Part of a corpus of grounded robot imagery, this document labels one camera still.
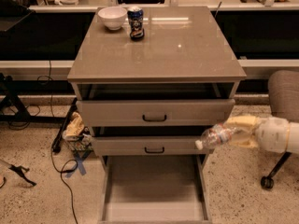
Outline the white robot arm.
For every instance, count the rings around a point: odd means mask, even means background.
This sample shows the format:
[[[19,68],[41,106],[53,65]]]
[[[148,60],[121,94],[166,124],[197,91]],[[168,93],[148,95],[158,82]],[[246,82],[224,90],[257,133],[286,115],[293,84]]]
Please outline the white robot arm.
[[[224,127],[234,131],[229,144],[266,151],[299,154],[299,123],[286,119],[256,116],[228,118]]]

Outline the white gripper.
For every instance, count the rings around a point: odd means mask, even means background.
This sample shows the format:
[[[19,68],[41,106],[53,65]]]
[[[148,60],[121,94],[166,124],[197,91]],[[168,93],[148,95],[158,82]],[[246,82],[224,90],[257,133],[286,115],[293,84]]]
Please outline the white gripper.
[[[230,117],[224,125],[252,130],[259,122],[258,117],[245,115]],[[266,151],[282,153],[287,150],[290,127],[291,125],[286,119],[274,117],[263,119],[254,132],[255,136],[252,133],[239,131],[232,135],[230,145],[243,148],[260,147]]]

